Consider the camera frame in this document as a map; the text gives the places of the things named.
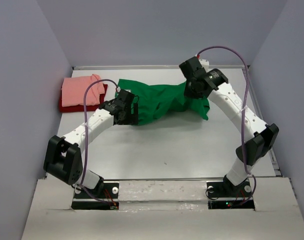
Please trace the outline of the green t shirt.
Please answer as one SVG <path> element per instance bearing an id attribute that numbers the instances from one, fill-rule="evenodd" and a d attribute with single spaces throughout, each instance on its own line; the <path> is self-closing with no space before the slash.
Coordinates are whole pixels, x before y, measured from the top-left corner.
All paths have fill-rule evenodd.
<path id="1" fill-rule="evenodd" d="M 148 85 L 143 82 L 119 79 L 118 86 L 138 96 L 138 125 L 151 124 L 169 112 L 196 112 L 203 120 L 208 120 L 210 103 L 207 98 L 184 96 L 185 83 L 177 85 Z"/>

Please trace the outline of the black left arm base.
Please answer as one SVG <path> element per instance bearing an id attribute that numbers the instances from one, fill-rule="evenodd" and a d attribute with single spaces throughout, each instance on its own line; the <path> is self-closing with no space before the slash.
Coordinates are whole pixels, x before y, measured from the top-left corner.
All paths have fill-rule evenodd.
<path id="1" fill-rule="evenodd" d="M 73 210 L 119 210 L 120 183 L 118 181 L 105 181 L 103 189 L 99 192 L 94 189 L 84 190 L 77 185 L 72 187 L 74 193 L 71 208 Z"/>

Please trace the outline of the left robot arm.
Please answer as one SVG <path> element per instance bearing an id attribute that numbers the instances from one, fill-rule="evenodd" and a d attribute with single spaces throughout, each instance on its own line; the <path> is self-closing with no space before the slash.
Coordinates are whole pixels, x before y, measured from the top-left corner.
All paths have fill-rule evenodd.
<path id="1" fill-rule="evenodd" d="M 116 98 L 102 103 L 77 128 L 62 137 L 51 137 L 43 164 L 45 172 L 70 186 L 84 189 L 93 198 L 100 196 L 104 179 L 87 168 L 85 151 L 96 137 L 110 127 L 137 125 L 138 101 L 138 96 L 122 89 Z"/>

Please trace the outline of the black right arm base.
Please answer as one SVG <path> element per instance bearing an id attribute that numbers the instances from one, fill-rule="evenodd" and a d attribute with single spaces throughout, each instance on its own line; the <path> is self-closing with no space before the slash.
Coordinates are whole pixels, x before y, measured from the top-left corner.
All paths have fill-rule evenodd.
<path id="1" fill-rule="evenodd" d="M 248 180 L 231 191 L 224 189 L 223 181 L 209 181 L 206 183 L 205 196 L 208 199 L 209 210 L 255 209 L 252 188 Z"/>

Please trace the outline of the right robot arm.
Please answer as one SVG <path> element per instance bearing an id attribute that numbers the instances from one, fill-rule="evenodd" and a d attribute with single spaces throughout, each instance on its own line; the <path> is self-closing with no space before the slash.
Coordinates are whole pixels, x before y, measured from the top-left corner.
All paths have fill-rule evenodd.
<path id="1" fill-rule="evenodd" d="M 248 108 L 219 69 L 206 70 L 205 63 L 196 56 L 181 63 L 179 68 L 186 79 L 184 96 L 207 98 L 241 134 L 234 164 L 221 182 L 211 184 L 209 192 L 211 199 L 233 198 L 245 187 L 253 167 L 274 145 L 279 128 L 274 123 L 267 124 Z"/>

